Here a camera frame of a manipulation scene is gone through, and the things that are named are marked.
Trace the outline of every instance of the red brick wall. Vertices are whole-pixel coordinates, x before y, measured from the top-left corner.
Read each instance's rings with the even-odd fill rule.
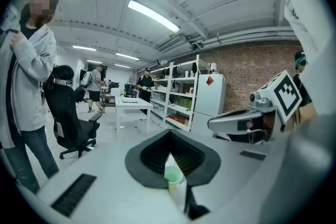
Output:
[[[296,41],[262,41],[223,47],[200,55],[205,62],[215,62],[217,72],[226,78],[226,112],[245,108],[249,95],[283,70],[294,76],[294,54],[299,50],[302,48]]]

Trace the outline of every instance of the white refrigerator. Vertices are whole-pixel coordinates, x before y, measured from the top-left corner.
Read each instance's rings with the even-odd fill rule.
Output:
[[[222,114],[226,94],[226,81],[222,74],[200,75],[198,79],[196,103],[191,131],[212,137],[208,128],[209,119]]]

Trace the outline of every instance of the black office chair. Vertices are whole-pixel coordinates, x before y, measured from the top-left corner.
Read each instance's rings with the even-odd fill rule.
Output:
[[[44,93],[50,111],[54,117],[54,135],[57,143],[67,148],[59,154],[63,155],[78,151],[78,157],[83,151],[90,151],[96,144],[96,131],[99,127],[97,120],[101,113],[97,113],[89,121],[79,120],[76,113],[75,91],[67,85],[67,81],[72,79],[74,71],[69,66],[54,67],[47,83],[44,85]]]

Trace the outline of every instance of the desk surface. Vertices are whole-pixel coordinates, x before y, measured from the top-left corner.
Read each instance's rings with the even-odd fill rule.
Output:
[[[40,190],[38,197],[50,205],[82,173],[86,173],[97,179],[70,217],[76,223],[189,223],[167,190],[143,187],[125,167],[128,150],[158,133],[125,136],[113,144],[94,149],[55,175]],[[212,212],[239,193],[262,164],[241,156],[240,152],[251,150],[267,154],[270,150],[270,144],[234,143],[181,133],[213,148],[220,155],[222,163],[212,181],[192,189],[196,202]]]
[[[125,103],[123,102],[123,99],[124,100],[131,100],[131,101],[136,101],[136,103]],[[147,106],[148,108],[152,108],[153,105],[146,102],[145,100],[141,99],[141,98],[125,98],[125,97],[116,97],[115,98],[115,105],[116,106],[122,106],[122,107],[130,107],[130,108],[135,108],[135,107],[138,107],[138,106],[141,106],[141,107],[144,107],[144,106]]]

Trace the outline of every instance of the ceiling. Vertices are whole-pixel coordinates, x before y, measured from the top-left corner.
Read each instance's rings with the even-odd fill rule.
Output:
[[[26,0],[13,0],[19,9]],[[86,59],[114,63],[141,70],[157,59],[170,59],[199,44],[243,30],[288,26],[283,18],[284,0],[137,0],[155,10],[181,30],[174,34],[156,21],[128,8],[130,0],[60,0],[59,10],[49,24],[59,47],[72,45],[96,48],[79,51]],[[175,36],[184,41],[172,50],[158,49]],[[116,52],[140,58],[134,61]]]

